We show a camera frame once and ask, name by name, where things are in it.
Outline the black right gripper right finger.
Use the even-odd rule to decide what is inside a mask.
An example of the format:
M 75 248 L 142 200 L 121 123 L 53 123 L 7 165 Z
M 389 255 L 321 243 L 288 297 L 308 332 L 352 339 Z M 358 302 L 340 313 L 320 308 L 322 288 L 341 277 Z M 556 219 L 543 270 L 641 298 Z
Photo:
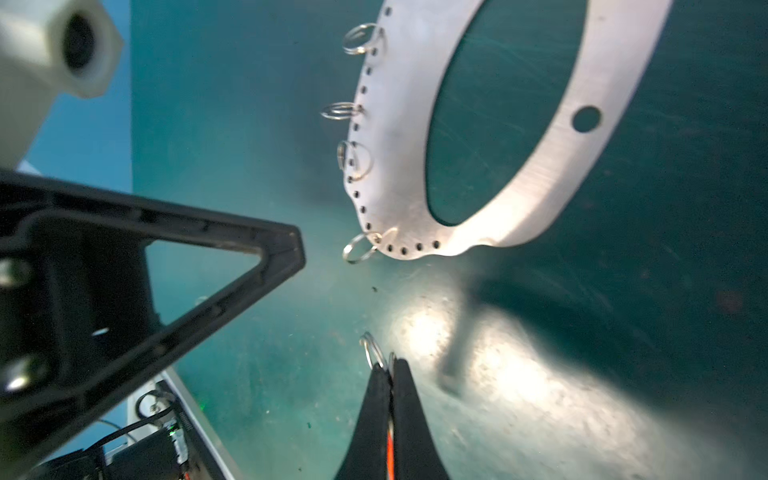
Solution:
M 394 360 L 391 377 L 395 478 L 448 479 L 405 359 Z

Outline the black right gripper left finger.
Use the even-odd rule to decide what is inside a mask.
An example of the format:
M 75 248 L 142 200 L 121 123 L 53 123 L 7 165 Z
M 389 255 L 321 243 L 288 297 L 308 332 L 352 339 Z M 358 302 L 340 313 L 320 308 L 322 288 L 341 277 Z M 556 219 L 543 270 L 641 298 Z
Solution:
M 391 386 L 380 365 L 371 370 L 351 442 L 335 478 L 388 478 L 387 448 Z

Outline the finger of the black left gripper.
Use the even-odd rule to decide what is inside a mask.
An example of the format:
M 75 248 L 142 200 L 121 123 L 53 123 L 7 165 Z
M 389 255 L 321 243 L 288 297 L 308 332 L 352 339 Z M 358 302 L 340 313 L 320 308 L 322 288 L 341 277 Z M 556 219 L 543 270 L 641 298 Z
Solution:
M 166 324 L 146 256 L 155 241 L 257 263 Z M 2 477 L 24 477 L 305 263 L 292 225 L 3 171 Z

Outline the red key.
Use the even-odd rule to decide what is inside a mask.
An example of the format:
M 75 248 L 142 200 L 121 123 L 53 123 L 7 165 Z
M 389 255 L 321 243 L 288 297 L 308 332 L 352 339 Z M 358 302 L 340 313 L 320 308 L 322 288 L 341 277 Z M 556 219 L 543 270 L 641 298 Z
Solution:
M 365 350 L 366 361 L 370 369 L 373 369 L 375 365 L 378 365 L 387 374 L 390 373 L 390 361 L 395 359 L 395 354 L 391 353 L 388 358 L 382 353 L 382 350 L 376 342 L 374 336 L 366 331 L 360 338 L 360 345 Z M 388 414 L 387 423 L 387 450 L 386 450 L 386 467 L 387 467 L 387 479 L 395 480 L 395 449 L 394 449 L 394 421 L 393 414 Z

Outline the grey oval keyring plate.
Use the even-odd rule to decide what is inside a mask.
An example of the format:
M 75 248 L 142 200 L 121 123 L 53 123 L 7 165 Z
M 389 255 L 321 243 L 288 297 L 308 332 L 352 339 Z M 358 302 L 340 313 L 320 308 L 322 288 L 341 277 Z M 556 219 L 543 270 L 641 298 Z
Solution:
M 603 153 L 668 1 L 386 1 L 348 30 L 362 59 L 336 155 L 360 232 L 343 249 L 412 261 L 543 234 Z

